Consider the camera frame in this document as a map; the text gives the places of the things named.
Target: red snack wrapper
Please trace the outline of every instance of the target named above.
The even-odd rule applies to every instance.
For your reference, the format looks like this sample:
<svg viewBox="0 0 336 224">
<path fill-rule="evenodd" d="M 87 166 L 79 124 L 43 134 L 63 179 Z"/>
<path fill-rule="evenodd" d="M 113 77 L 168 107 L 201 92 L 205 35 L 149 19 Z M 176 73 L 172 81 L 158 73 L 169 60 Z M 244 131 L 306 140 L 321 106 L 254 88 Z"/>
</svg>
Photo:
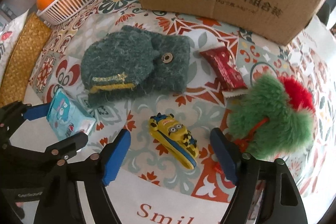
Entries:
<svg viewBox="0 0 336 224">
<path fill-rule="evenodd" d="M 225 46 L 199 52 L 214 69 L 224 91 L 247 89 L 244 80 Z"/>
</svg>

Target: patterned tablecloth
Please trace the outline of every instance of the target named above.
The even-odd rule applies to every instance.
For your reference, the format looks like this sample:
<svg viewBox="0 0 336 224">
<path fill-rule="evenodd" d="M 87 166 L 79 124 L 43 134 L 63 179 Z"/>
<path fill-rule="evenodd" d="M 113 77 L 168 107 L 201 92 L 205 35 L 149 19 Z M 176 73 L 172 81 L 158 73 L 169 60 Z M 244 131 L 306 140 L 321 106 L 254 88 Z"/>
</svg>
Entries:
<svg viewBox="0 0 336 224">
<path fill-rule="evenodd" d="M 120 30 L 123 25 L 192 38 L 188 88 L 184 94 L 150 95 L 94 109 L 88 107 L 87 91 L 80 77 L 83 54 L 92 43 Z M 280 47 L 252 32 L 216 20 L 144 10 L 139 0 L 95 0 L 67 22 L 54 27 L 36 63 L 30 85 L 44 102 L 50 102 L 57 89 L 65 89 L 97 119 L 88 145 L 82 150 L 85 156 L 100 152 L 124 127 L 131 132 L 132 141 L 122 168 L 157 186 L 227 203 L 235 188 L 224 175 L 213 170 L 216 157 L 209 145 L 209 133 L 214 127 L 228 132 L 226 120 L 230 105 L 235 104 L 236 99 L 223 97 L 221 84 L 199 55 L 199 49 L 219 43 L 227 45 L 236 56 L 238 69 L 251 81 L 269 68 L 280 73 L 287 69 L 284 66 L 288 61 L 292 74 L 313 94 L 314 143 L 306 150 L 276 157 L 286 161 L 301 195 L 308 196 L 319 190 L 316 186 L 327 148 L 335 146 L 336 108 L 335 83 L 330 80 L 327 66 L 302 37 L 300 34 L 288 46 Z M 262 52 L 256 52 L 254 45 L 261 47 Z M 275 54 L 278 60 L 269 64 L 268 52 Z M 199 157 L 194 170 L 185 169 L 149 135 L 147 121 L 158 112 L 173 113 L 198 140 Z"/>
</svg>

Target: green fuzzy toy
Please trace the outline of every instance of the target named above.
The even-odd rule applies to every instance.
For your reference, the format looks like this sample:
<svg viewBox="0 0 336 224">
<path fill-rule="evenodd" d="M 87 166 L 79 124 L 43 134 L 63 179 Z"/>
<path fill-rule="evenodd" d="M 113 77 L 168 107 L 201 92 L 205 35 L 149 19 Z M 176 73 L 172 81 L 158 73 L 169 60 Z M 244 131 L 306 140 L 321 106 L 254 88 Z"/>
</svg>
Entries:
<svg viewBox="0 0 336 224">
<path fill-rule="evenodd" d="M 258 159 L 294 152 L 312 140 L 313 112 L 312 96 L 300 83 L 265 74 L 233 109 L 229 133 L 235 139 L 248 139 L 244 151 Z"/>
<path fill-rule="evenodd" d="M 121 32 L 118 32 L 118 37 L 110 34 L 105 39 L 95 42 L 86 50 L 81 63 L 82 80 L 85 88 L 90 91 L 89 105 L 97 107 L 107 102 L 134 99 L 153 92 L 184 92 L 188 80 L 190 40 L 191 38 L 186 36 L 163 35 L 123 26 Z M 121 53 L 120 46 L 129 50 Z M 125 88 L 122 85 L 120 89 L 103 90 L 105 87 L 99 87 L 100 90 L 92 90 L 94 73 L 101 77 L 113 77 L 124 71 L 127 78 L 115 77 L 113 87 L 119 87 L 118 83 L 131 83 L 134 84 L 133 87 Z M 142 73 L 141 79 L 138 79 L 137 71 Z M 101 83 L 110 88 L 110 83 Z"/>
</svg>

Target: minion toy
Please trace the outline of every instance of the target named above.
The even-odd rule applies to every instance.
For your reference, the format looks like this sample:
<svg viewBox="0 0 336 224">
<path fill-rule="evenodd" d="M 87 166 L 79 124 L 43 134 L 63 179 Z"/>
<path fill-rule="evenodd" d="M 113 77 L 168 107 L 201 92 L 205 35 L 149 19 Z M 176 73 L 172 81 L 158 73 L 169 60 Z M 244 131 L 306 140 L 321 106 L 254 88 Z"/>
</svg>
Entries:
<svg viewBox="0 0 336 224">
<path fill-rule="evenodd" d="M 158 140 L 182 165 L 194 169 L 199 150 L 190 131 L 174 119 L 173 114 L 158 113 L 149 120 L 150 134 Z"/>
</svg>

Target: screw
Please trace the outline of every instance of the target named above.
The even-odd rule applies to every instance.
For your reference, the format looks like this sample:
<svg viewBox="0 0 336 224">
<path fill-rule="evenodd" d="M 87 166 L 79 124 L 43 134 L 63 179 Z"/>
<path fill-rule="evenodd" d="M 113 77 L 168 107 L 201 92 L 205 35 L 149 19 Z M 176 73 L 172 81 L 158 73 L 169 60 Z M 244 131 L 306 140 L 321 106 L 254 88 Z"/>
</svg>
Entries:
<svg viewBox="0 0 336 224">
<path fill-rule="evenodd" d="M 285 161 L 284 161 L 283 159 L 281 159 L 281 158 L 277 158 L 277 159 L 275 159 L 275 162 L 276 162 L 277 164 L 279 164 L 279 165 L 284 165 L 284 164 L 285 164 Z"/>
<path fill-rule="evenodd" d="M 57 150 L 57 149 L 53 149 L 53 150 L 51 151 L 51 153 L 52 153 L 54 156 L 56 156 L 56 155 L 58 155 L 58 150 Z"/>
<path fill-rule="evenodd" d="M 251 155 L 249 153 L 243 153 L 242 157 L 243 159 L 249 160 L 251 158 Z"/>
<path fill-rule="evenodd" d="M 57 165 L 58 166 L 62 166 L 62 165 L 64 165 L 65 164 L 65 160 L 59 160 L 58 162 L 57 162 Z"/>
<path fill-rule="evenodd" d="M 99 154 L 98 154 L 98 153 L 94 153 L 94 154 L 92 154 L 92 155 L 90 156 L 90 159 L 91 159 L 91 160 L 97 160 L 97 159 L 99 159 Z"/>
</svg>

